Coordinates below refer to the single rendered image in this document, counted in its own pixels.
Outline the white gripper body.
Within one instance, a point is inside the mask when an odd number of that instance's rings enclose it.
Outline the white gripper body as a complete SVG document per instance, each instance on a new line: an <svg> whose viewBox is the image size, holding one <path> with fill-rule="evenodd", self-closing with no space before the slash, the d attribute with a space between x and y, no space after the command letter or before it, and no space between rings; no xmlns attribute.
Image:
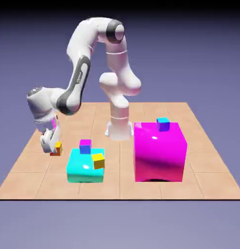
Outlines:
<svg viewBox="0 0 240 249"><path fill-rule="evenodd" d="M55 144L60 139L60 126L58 125L56 128L49 130L48 128L44 130L44 132L40 136L40 143L42 149L45 153L56 153Z"/></svg>

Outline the small cyan and blue cube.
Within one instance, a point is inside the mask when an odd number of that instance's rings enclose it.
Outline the small cyan and blue cube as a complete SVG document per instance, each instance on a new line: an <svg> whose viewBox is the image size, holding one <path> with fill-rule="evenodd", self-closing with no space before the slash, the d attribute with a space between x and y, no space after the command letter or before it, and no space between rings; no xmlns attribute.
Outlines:
<svg viewBox="0 0 240 249"><path fill-rule="evenodd" d="M167 117L161 117L156 119L157 129L159 132L169 131L170 120Z"/></svg>

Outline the large cyan box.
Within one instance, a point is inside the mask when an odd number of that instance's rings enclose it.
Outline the large cyan box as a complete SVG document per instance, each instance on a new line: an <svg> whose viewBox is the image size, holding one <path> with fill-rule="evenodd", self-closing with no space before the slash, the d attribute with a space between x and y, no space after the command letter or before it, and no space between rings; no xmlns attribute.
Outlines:
<svg viewBox="0 0 240 249"><path fill-rule="evenodd" d="M81 154L79 148L73 148L66 167L69 183L101 183L104 179L104 169L94 169L92 155L105 154L103 148L92 148L92 154Z"/></svg>

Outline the small yellow cube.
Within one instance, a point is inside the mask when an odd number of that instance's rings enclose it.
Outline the small yellow cube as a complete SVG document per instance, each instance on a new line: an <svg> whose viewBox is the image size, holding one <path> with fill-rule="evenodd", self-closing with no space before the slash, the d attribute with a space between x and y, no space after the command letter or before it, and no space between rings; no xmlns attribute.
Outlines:
<svg viewBox="0 0 240 249"><path fill-rule="evenodd" d="M102 153L92 154L92 161L95 170L105 168L105 158Z"/></svg>

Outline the small magenta and blue cube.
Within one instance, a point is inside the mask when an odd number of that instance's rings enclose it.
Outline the small magenta and blue cube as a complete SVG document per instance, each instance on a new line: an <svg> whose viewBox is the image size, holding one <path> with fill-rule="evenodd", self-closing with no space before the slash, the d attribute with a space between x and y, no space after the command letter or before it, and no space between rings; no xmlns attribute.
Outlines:
<svg viewBox="0 0 240 249"><path fill-rule="evenodd" d="M81 154L90 154L92 147L91 139L81 139L79 142L79 150Z"/></svg>

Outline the small orange cube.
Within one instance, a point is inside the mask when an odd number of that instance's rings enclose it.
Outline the small orange cube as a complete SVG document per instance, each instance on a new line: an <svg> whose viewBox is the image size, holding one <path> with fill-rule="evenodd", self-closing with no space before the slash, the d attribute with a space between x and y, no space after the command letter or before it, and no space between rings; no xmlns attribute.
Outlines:
<svg viewBox="0 0 240 249"><path fill-rule="evenodd" d="M62 153L62 143L61 141L58 141L55 143L55 151L51 152L50 155L51 156L60 156Z"/></svg>

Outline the large magenta box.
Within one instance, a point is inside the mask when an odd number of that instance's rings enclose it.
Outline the large magenta box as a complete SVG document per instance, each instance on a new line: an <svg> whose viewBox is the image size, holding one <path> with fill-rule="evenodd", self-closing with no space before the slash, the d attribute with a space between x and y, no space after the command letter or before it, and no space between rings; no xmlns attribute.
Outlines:
<svg viewBox="0 0 240 249"><path fill-rule="evenodd" d="M181 182L187 142L178 123L159 131L153 122L134 124L134 174L136 182Z"/></svg>

